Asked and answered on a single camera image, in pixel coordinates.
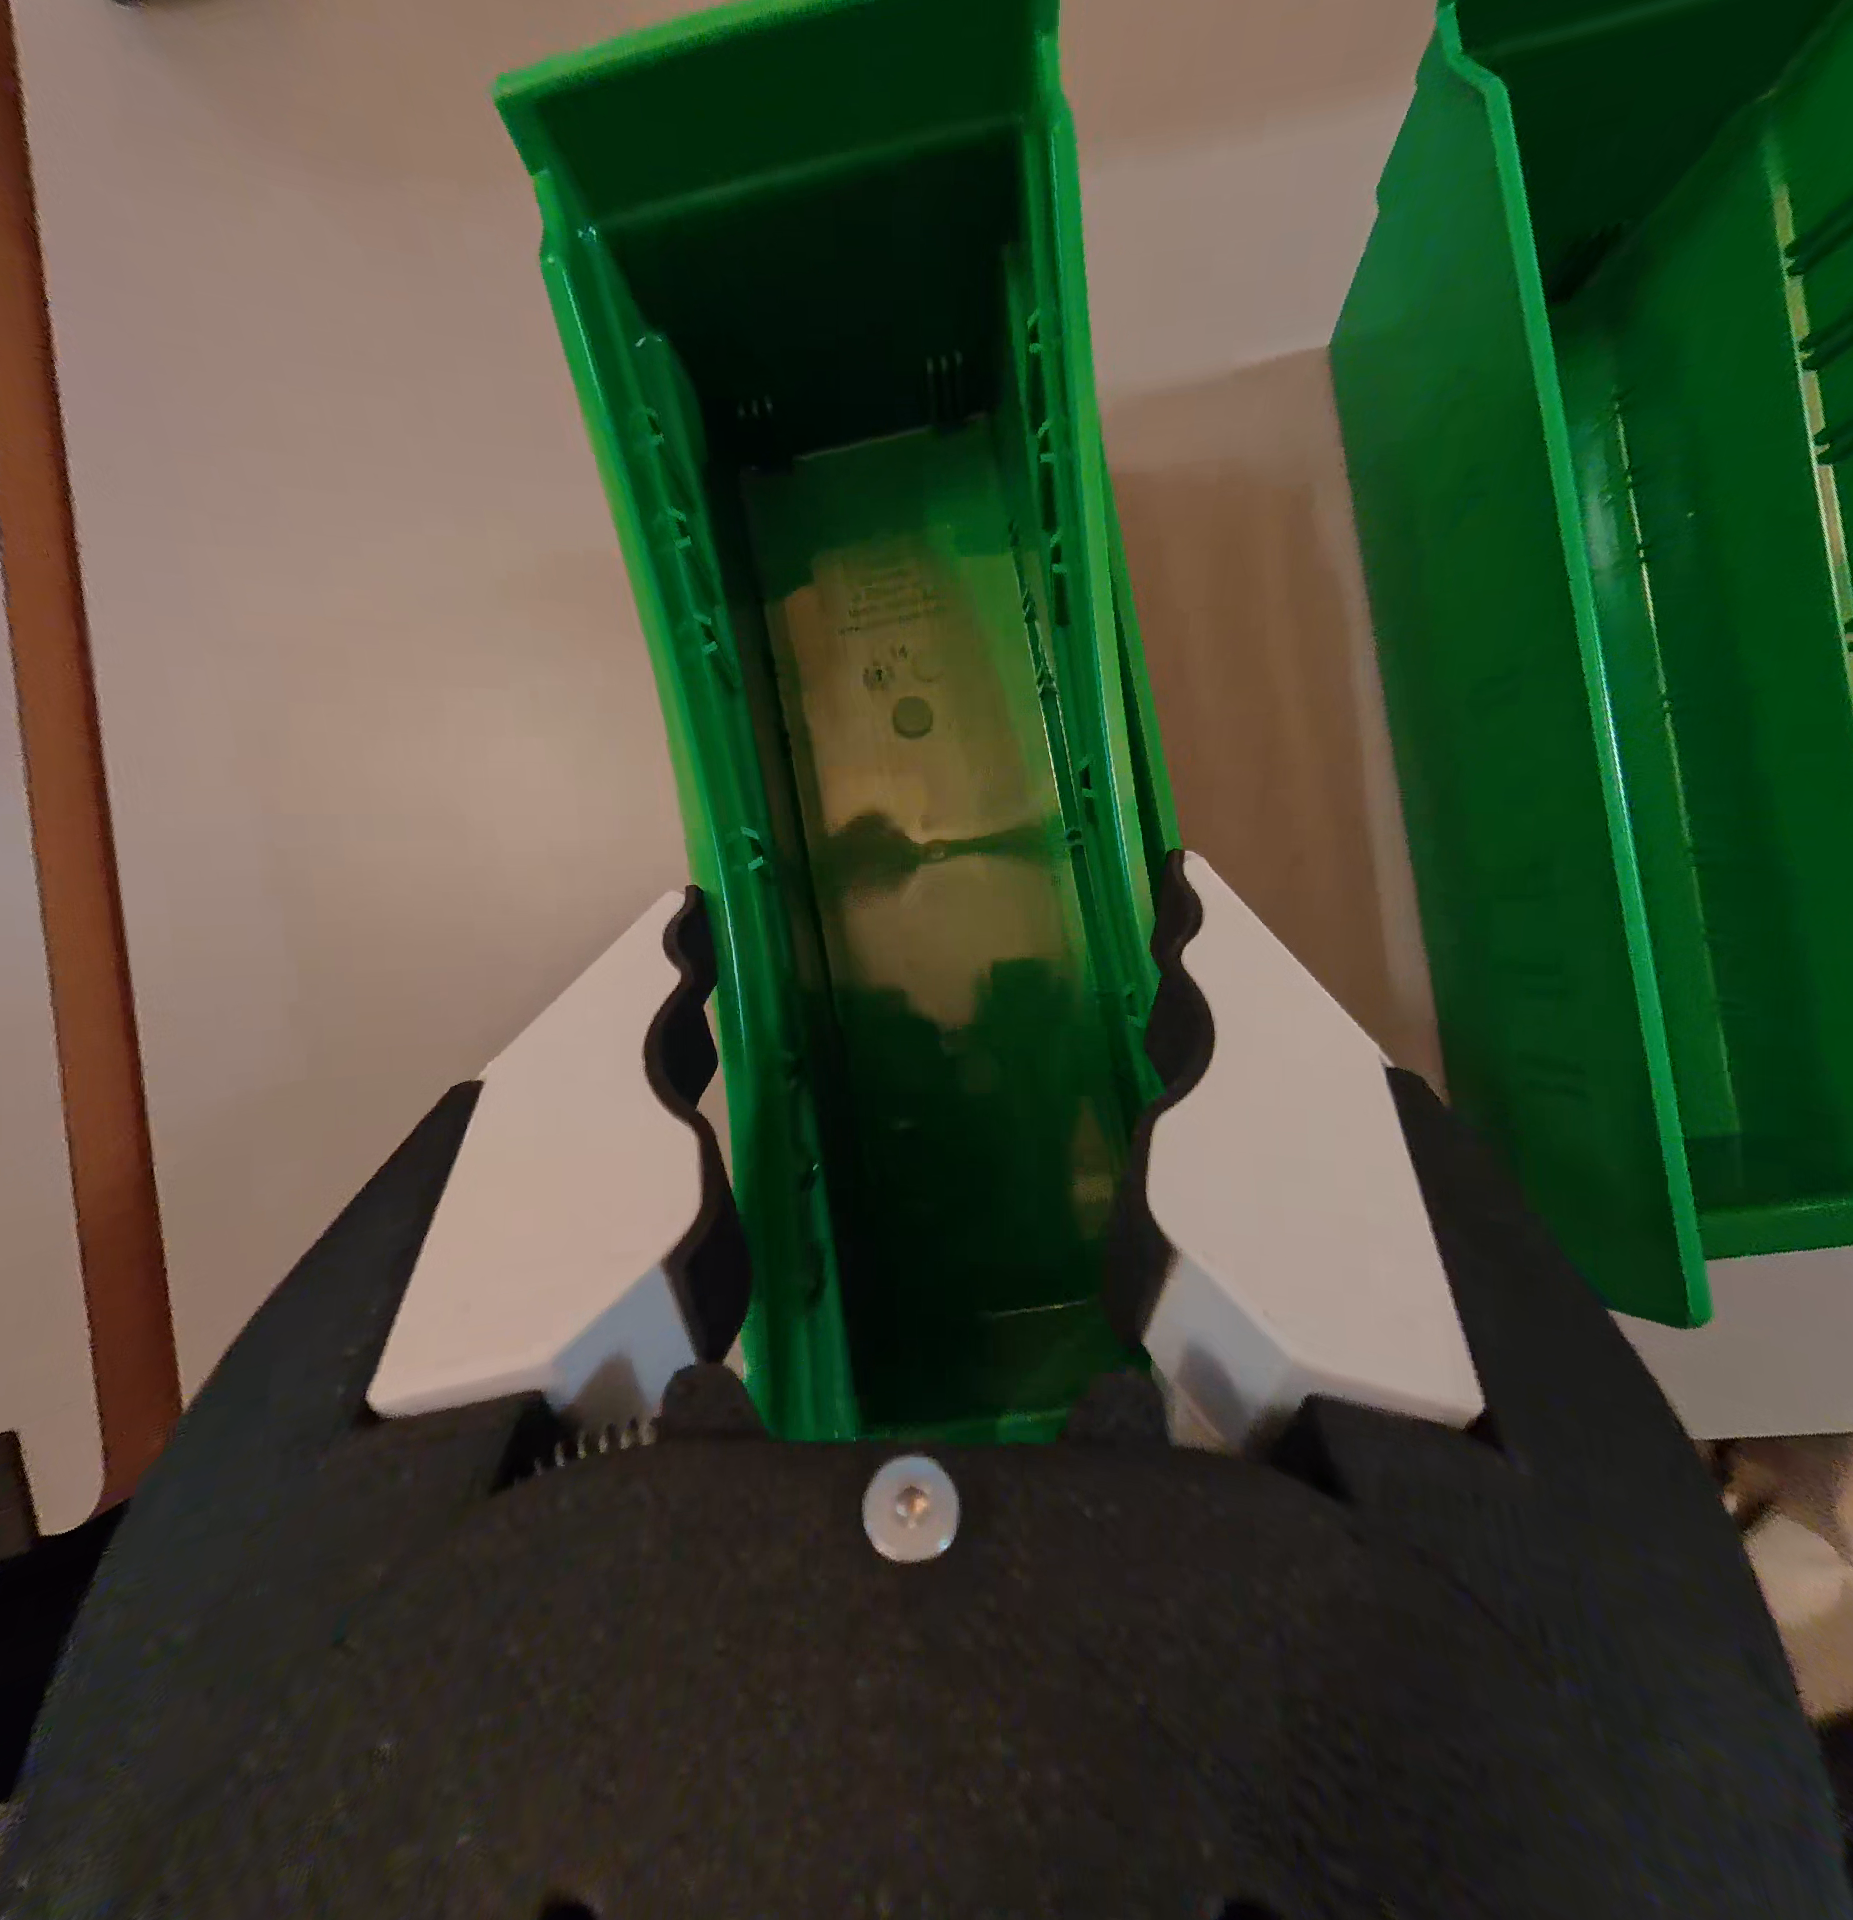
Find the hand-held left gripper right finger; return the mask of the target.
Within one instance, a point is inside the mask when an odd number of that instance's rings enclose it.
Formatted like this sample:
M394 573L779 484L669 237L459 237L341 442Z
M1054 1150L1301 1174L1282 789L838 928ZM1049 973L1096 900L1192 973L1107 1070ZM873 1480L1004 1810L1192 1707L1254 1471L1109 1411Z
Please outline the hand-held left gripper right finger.
M1482 1390L1385 1051L1192 850L1154 895L1158 995L1107 1228L1107 1321L1188 1448L1308 1399L1468 1429Z

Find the green plastic bin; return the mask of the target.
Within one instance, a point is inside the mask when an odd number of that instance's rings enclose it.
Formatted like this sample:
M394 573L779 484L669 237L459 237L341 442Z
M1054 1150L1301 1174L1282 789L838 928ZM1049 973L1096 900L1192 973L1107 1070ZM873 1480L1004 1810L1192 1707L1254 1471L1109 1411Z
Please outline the green plastic bin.
M1137 1362L1179 850L1056 6L728 6L493 100L707 910L754 1399L1049 1444Z
M1853 1244L1853 0L1439 6L1332 378L1445 1094L1704 1326Z

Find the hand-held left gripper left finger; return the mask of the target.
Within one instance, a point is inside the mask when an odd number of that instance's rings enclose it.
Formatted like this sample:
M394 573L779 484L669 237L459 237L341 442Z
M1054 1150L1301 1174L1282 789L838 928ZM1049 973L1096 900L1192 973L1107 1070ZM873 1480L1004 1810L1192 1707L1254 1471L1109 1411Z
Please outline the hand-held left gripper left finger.
M539 1394L580 1427L728 1364L750 1254L722 1136L714 915L669 892L486 1070L367 1379L420 1418Z

